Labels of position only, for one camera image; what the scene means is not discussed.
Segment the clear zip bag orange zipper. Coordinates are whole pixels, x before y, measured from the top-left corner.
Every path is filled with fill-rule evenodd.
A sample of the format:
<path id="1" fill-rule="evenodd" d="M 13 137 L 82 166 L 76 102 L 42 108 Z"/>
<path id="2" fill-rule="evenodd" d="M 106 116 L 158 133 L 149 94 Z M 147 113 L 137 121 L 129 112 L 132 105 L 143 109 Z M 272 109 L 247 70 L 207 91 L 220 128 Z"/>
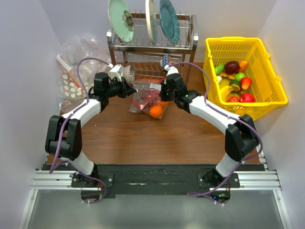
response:
<path id="1" fill-rule="evenodd" d="M 138 91 L 133 94 L 129 112 L 144 113 L 155 119 L 161 119 L 169 102 L 160 98 L 162 80 L 136 79 L 133 86 Z"/>

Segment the toy orange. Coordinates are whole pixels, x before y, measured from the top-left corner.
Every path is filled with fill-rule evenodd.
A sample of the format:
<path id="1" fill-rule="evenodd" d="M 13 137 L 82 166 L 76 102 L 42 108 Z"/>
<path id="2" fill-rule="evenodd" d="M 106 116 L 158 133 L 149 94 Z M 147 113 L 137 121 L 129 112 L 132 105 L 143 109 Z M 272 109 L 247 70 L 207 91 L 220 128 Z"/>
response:
<path id="1" fill-rule="evenodd" d="M 158 105 L 161 106 L 162 108 L 166 107 L 169 102 L 160 102 Z"/>
<path id="2" fill-rule="evenodd" d="M 149 115 L 153 118 L 161 118 L 163 115 L 163 107 L 160 105 L 151 106 Z"/>

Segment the red toy lobster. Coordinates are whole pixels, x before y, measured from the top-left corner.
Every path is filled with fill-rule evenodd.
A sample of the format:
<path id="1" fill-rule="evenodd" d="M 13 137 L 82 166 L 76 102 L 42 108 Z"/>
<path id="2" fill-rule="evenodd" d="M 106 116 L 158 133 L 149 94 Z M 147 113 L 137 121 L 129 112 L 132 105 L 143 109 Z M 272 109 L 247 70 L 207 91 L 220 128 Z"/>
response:
<path id="1" fill-rule="evenodd" d="M 158 90 L 152 88 L 141 89 L 139 92 L 134 94 L 132 105 L 141 111 L 146 107 L 158 105 L 161 102 L 159 93 Z"/>

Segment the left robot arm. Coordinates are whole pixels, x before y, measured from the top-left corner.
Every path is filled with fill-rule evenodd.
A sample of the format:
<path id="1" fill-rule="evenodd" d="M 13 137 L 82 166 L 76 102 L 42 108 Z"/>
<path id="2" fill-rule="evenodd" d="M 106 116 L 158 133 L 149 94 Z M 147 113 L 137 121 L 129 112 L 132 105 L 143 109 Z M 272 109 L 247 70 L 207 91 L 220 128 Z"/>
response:
<path id="1" fill-rule="evenodd" d="M 94 187 L 102 181 L 97 166 L 82 151 L 81 129 L 106 108 L 109 98 L 127 98 L 137 90 L 123 77 L 110 78 L 107 73 L 97 73 L 89 92 L 89 97 L 71 112 L 50 118 L 45 151 L 73 168 L 86 186 Z"/>

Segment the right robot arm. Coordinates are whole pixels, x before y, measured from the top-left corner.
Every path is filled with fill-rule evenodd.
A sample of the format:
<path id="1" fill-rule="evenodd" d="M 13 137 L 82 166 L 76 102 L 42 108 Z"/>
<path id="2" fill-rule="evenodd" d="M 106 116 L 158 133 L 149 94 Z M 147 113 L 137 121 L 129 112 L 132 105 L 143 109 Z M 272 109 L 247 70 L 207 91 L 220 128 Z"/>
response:
<path id="1" fill-rule="evenodd" d="M 252 117 L 230 113 L 208 101 L 194 90 L 188 90 L 178 73 L 171 73 L 161 83 L 162 101 L 173 101 L 178 108 L 198 116 L 219 129 L 225 136 L 225 155 L 204 175 L 207 183 L 224 187 L 229 177 L 260 143 Z"/>

